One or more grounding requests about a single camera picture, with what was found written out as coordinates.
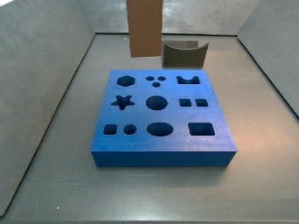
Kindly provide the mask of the brown flat gripper finger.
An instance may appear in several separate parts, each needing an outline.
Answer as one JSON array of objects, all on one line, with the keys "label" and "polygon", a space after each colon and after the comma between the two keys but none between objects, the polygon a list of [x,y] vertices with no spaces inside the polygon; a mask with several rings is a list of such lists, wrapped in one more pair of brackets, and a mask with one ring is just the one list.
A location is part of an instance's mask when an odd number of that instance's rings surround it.
[{"label": "brown flat gripper finger", "polygon": [[126,0],[133,57],[162,55],[165,0]]}]

